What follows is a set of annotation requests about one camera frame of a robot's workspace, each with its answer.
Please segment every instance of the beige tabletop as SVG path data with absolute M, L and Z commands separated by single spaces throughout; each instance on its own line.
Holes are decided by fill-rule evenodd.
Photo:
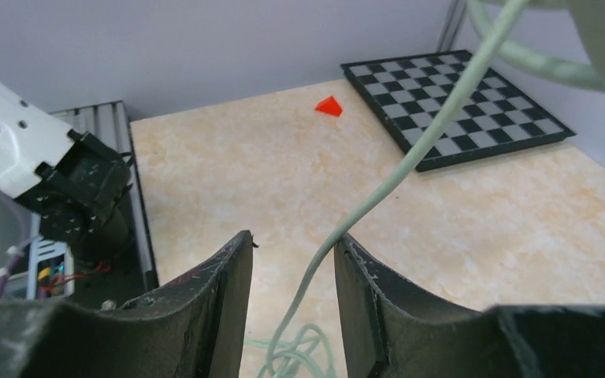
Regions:
M 314 111 L 329 95 L 339 118 Z M 344 80 L 141 120 L 132 132 L 162 284 L 238 231 L 254 233 L 248 339 L 272 336 L 314 252 L 403 157 Z M 412 172 L 350 233 L 473 309 L 605 303 L 605 169 L 569 143 Z M 284 338 L 310 322 L 346 376 L 331 258 Z M 240 376 L 264 360 L 245 346 Z

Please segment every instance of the red object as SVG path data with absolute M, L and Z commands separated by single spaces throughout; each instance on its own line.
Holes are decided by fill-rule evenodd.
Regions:
M 314 110 L 326 114 L 330 114 L 331 116 L 339 117 L 342 114 L 342 106 L 337 103 L 334 97 L 330 96 L 327 99 L 319 102 Z

